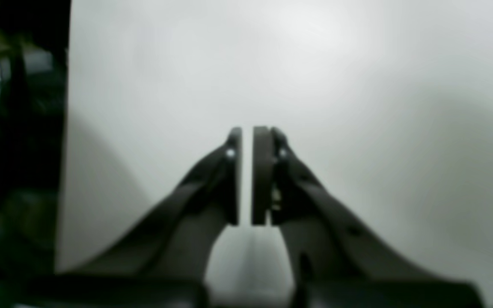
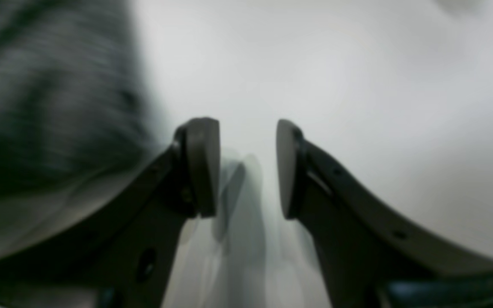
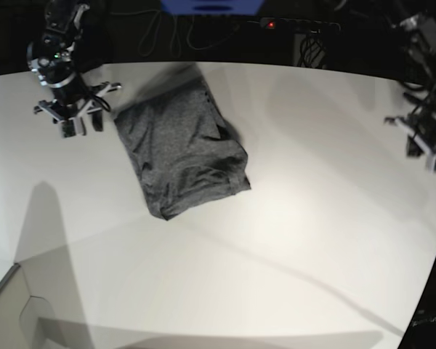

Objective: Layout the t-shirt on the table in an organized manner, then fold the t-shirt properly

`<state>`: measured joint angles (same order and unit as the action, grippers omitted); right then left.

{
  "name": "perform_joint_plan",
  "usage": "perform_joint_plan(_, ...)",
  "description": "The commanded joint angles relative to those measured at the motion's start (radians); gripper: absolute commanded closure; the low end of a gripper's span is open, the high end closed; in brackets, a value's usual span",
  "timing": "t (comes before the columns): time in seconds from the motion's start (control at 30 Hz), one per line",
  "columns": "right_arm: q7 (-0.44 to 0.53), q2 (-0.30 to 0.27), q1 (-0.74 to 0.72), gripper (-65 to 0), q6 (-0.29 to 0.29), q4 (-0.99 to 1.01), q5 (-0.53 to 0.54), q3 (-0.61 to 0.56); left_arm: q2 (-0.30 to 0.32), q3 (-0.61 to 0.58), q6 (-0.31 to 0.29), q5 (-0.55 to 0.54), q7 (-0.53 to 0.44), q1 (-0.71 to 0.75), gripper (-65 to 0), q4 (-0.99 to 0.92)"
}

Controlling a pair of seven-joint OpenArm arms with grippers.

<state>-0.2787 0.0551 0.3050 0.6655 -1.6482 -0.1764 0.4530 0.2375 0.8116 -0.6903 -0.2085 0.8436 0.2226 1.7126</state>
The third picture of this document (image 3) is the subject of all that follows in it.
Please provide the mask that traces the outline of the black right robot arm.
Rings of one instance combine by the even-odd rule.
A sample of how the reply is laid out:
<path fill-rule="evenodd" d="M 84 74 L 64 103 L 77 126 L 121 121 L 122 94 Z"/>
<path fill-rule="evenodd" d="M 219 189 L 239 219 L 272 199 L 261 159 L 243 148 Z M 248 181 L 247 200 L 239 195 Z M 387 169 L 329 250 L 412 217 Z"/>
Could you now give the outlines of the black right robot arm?
<path fill-rule="evenodd" d="M 33 113 L 47 114 L 63 138 L 85 136 L 85 116 L 90 118 L 94 131 L 102 132 L 103 113 L 111 112 L 105 96 L 122 88 L 109 81 L 87 85 L 73 59 L 84 32 L 83 18 L 89 10 L 88 1 L 49 1 L 41 38 L 30 43 L 26 51 L 29 70 L 40 85 L 52 92 L 52 99 L 38 101 Z"/>

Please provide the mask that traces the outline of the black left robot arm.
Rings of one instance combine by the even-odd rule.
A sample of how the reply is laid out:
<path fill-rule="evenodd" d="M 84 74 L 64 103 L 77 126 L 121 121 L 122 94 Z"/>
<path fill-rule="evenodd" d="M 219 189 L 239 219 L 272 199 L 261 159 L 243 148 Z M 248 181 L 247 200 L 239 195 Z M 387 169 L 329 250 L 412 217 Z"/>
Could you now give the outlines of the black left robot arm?
<path fill-rule="evenodd" d="M 406 156 L 424 157 L 426 168 L 436 174 L 436 19 L 417 13 L 400 22 L 409 40 L 408 55 L 427 76 L 421 86 L 405 82 L 404 98 L 414 105 L 406 116 L 388 116 L 384 123 L 401 129 L 406 137 Z"/>

